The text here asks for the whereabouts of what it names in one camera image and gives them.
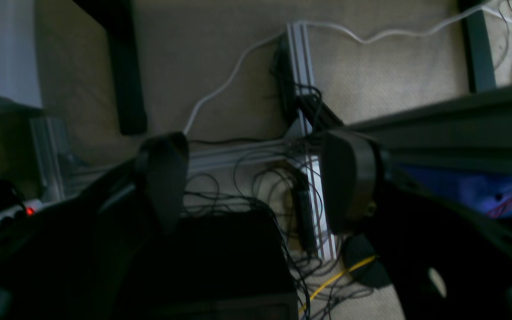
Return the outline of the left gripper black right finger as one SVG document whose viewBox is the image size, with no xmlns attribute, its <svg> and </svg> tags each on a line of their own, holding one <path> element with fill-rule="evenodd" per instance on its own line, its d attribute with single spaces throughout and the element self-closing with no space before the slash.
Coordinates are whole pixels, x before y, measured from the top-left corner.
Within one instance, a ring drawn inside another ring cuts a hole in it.
<svg viewBox="0 0 512 320">
<path fill-rule="evenodd" d="M 406 319 L 512 320 L 510 229 L 431 194 L 361 134 L 325 133 L 321 178 L 330 231 L 366 236 Z"/>
</svg>

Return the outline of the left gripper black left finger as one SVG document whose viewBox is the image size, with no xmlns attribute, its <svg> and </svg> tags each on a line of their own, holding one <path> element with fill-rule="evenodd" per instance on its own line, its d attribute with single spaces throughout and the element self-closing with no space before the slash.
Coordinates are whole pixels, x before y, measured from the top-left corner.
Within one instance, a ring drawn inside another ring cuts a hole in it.
<svg viewBox="0 0 512 320">
<path fill-rule="evenodd" d="M 189 166 L 183 133 L 136 156 L 75 198 L 0 232 L 0 320 L 107 320 L 140 249 L 173 232 Z"/>
</svg>

